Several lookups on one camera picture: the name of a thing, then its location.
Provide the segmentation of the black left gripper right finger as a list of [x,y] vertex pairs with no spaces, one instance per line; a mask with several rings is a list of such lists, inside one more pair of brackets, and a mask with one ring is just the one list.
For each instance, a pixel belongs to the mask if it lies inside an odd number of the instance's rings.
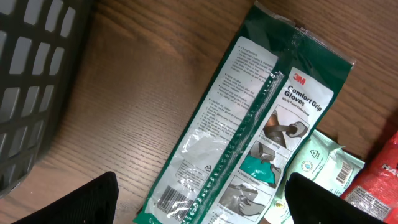
[[285,185],[294,224],[384,224],[294,172]]

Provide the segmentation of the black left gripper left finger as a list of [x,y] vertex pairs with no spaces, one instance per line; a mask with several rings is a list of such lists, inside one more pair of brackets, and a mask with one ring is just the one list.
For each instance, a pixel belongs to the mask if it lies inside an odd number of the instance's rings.
[[13,224],[113,224],[118,195],[116,174],[105,172]]

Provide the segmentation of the light blue tissue pack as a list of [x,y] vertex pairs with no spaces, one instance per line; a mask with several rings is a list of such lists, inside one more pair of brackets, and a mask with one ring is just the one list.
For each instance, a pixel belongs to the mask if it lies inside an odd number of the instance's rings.
[[264,219],[269,223],[294,222],[284,193],[285,185],[294,172],[339,197],[363,167],[364,161],[345,152],[343,146],[314,130],[288,166]]

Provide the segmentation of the green white package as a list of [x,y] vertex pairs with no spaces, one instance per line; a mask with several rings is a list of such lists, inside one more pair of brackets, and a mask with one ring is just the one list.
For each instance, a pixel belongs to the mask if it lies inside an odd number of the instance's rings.
[[259,223],[355,61],[255,2],[135,223]]

